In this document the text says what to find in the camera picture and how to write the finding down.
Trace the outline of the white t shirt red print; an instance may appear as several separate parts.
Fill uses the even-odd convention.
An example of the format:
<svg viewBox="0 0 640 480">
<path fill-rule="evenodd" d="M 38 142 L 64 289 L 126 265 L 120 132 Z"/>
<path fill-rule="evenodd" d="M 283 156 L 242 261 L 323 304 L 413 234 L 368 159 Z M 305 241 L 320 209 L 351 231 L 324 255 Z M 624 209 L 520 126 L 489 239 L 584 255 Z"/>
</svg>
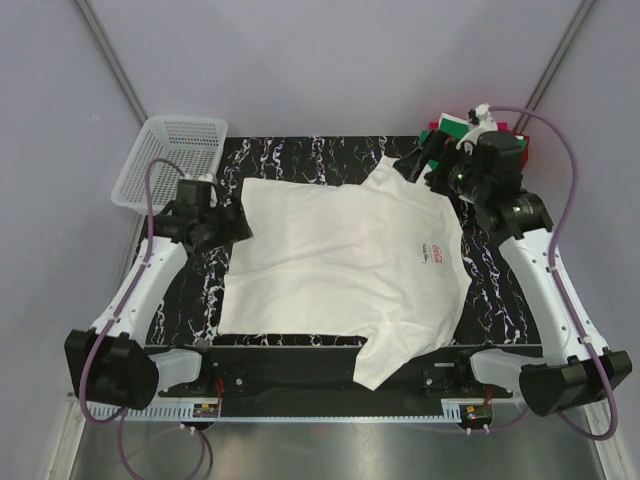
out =
<svg viewBox="0 0 640 480">
<path fill-rule="evenodd" d="M 471 283 L 451 201 L 390 158 L 361 184 L 248 178 L 251 238 L 233 246 L 222 335 L 358 336 L 353 379 L 376 389 L 447 346 Z"/>
</svg>

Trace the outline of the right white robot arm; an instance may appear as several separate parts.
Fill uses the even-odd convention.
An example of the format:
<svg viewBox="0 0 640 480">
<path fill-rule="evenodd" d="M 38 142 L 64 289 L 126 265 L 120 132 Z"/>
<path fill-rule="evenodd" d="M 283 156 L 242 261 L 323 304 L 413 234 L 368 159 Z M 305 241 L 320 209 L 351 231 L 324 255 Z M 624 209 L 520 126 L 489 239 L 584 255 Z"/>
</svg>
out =
<svg viewBox="0 0 640 480">
<path fill-rule="evenodd" d="M 522 186 L 525 147 L 512 133 L 487 131 L 457 142 L 438 129 L 421 135 L 395 169 L 408 181 L 473 206 L 479 226 L 516 276 L 541 340 L 533 359 L 484 347 L 454 371 L 466 396 L 488 385 L 519 393 L 538 416 L 606 398 L 632 371 L 626 351 L 613 351 L 599 334 L 562 269 L 552 245 L 553 222 L 541 198 Z"/>
</svg>

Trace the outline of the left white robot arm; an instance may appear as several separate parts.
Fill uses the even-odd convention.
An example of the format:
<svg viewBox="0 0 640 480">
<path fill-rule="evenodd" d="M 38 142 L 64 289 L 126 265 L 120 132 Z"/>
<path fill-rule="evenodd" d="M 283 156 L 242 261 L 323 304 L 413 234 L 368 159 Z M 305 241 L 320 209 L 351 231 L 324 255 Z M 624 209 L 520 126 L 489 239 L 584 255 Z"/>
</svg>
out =
<svg viewBox="0 0 640 480">
<path fill-rule="evenodd" d="M 193 349 L 148 354 L 153 318 L 174 278 L 190 257 L 251 237 L 242 202 L 225 200 L 211 175 L 181 178 L 176 196 L 148 225 L 139 255 L 104 312 L 64 343 L 79 400 L 145 409 L 161 391 L 183 385 L 196 396 L 215 386 L 216 372 Z"/>
</svg>

